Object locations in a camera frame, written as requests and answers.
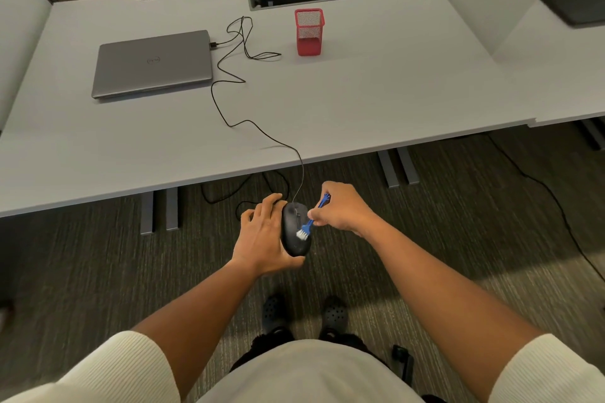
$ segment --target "white sweater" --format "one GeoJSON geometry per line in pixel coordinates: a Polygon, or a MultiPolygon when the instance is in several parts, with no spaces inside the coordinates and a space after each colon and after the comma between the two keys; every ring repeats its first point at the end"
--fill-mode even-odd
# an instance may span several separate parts
{"type": "MultiPolygon", "coordinates": [[[[5,403],[178,403],[160,348],[139,333],[110,338],[58,383],[5,403]]],[[[249,361],[206,393],[210,402],[420,403],[420,397],[369,354],[316,339],[293,341],[249,361]]],[[[605,376],[552,335],[534,339],[505,367],[489,403],[605,402],[605,376]]]]}

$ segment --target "forearm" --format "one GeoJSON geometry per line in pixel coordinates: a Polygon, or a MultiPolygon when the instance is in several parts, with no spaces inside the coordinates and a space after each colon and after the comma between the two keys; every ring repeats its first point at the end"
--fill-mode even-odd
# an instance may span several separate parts
{"type": "Polygon", "coordinates": [[[187,396],[210,360],[255,280],[256,275],[245,265],[229,262],[133,328],[162,349],[181,399],[187,396]]]}
{"type": "Polygon", "coordinates": [[[487,401],[510,359],[541,331],[379,217],[362,233],[446,359],[487,401]]]}

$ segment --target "desk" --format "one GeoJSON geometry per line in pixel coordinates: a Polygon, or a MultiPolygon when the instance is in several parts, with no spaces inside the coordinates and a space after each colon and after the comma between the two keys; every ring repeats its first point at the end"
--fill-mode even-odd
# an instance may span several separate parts
{"type": "MultiPolygon", "coordinates": [[[[505,79],[447,0],[338,0],[322,55],[297,55],[294,9],[247,0],[57,3],[0,138],[0,216],[296,165],[259,131],[230,129],[208,87],[101,103],[90,97],[99,45],[207,29],[251,15],[253,53],[223,66],[245,85],[215,86],[231,122],[256,121],[305,162],[523,124],[533,103],[505,79]]],[[[225,53],[213,52],[213,62],[225,53]]],[[[225,75],[215,70],[215,78],[225,75]]]]}
{"type": "Polygon", "coordinates": [[[605,115],[605,26],[568,27],[540,0],[494,55],[545,125],[605,115]]]}

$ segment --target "gray carpet floor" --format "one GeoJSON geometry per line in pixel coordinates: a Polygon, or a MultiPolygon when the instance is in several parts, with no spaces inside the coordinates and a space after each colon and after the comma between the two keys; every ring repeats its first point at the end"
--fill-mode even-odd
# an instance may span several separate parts
{"type": "MultiPolygon", "coordinates": [[[[552,188],[579,244],[605,272],[605,154],[592,151],[572,124],[493,137],[552,188]]],[[[410,153],[419,185],[388,190],[377,155],[368,154],[309,165],[298,200],[314,204],[324,180],[354,184],[375,212],[421,246],[605,369],[605,283],[579,255],[545,189],[521,177],[484,135],[417,145],[410,153]]],[[[293,185],[299,181],[299,168],[282,172],[293,185]]],[[[284,188],[275,173],[268,178],[284,188]]],[[[218,197],[240,181],[205,188],[218,197]]],[[[220,268],[238,235],[235,206],[268,193],[260,175],[217,205],[204,202],[199,185],[181,188],[180,230],[163,230],[158,216],[152,236],[139,235],[136,196],[0,220],[0,295],[13,296],[18,309],[0,335],[0,399],[57,379],[106,338],[220,268]]],[[[263,300],[278,289],[291,304],[297,338],[317,336],[321,302],[337,294],[350,305],[350,330],[377,355],[388,360],[393,343],[411,350],[418,392],[474,401],[372,249],[327,228],[315,232],[303,269],[254,287],[189,400],[246,352],[260,333],[263,300]]]]}

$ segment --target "pen holder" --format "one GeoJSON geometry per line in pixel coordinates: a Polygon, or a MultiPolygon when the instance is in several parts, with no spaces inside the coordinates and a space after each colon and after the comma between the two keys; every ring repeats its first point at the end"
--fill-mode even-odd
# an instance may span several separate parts
{"type": "Polygon", "coordinates": [[[299,56],[321,54],[321,35],[324,30],[324,12],[321,8],[294,10],[297,21],[297,49],[299,56]]]}

